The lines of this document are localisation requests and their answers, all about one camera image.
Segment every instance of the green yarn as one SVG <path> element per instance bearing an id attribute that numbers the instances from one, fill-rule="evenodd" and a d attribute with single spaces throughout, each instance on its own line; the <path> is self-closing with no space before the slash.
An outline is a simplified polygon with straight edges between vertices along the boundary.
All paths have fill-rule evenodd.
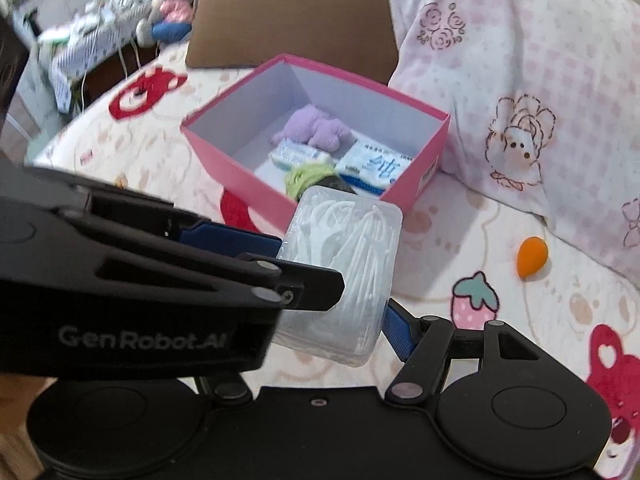
<path id="1" fill-rule="evenodd" d="M 292 168 L 284 178 L 287 196 L 298 202 L 309 187 L 334 175 L 337 173 L 335 173 L 334 167 L 329 164 L 303 164 Z"/>

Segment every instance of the clear plastic box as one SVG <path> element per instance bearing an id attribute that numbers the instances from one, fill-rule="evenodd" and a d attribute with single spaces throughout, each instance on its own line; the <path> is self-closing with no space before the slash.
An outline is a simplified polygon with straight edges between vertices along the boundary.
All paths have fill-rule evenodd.
<path id="1" fill-rule="evenodd" d="M 391 294 L 402 212 L 368 196 L 305 191 L 278 257 L 342 273 L 341 300 L 327 312 L 284 311 L 273 341 L 357 367 L 367 362 Z"/>

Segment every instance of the cushion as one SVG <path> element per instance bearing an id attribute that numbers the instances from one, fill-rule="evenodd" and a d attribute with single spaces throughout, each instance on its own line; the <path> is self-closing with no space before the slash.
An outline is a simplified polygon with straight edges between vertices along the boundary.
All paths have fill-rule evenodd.
<path id="1" fill-rule="evenodd" d="M 389 86 L 451 113 L 444 171 L 640 286 L 640 6 L 391 2 Z"/>
<path id="2" fill-rule="evenodd" d="M 294 54 L 386 84 L 398 63 L 388 0 L 198 0 L 190 68 Z"/>

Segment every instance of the open cardboard box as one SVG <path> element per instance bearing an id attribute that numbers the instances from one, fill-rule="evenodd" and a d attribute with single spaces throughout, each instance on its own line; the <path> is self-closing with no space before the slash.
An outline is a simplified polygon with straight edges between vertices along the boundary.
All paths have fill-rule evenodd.
<path id="1" fill-rule="evenodd" d="M 354 140 L 414 158 L 380 196 L 407 213 L 438 166 L 449 115 L 366 78 L 283 54 L 185 118 L 181 130 L 213 179 L 285 232 L 296 202 L 284 193 L 286 172 L 269 158 L 270 139 L 309 103 L 350 127 Z"/>

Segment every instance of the orange egg-shaped object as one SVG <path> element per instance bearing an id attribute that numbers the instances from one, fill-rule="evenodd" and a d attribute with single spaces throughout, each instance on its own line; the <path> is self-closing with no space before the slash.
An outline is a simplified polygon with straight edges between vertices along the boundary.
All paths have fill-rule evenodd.
<path id="1" fill-rule="evenodd" d="M 549 258 L 549 248 L 542 238 L 532 236 L 523 241 L 518 250 L 516 268 L 518 276 L 524 280 L 545 266 Z"/>

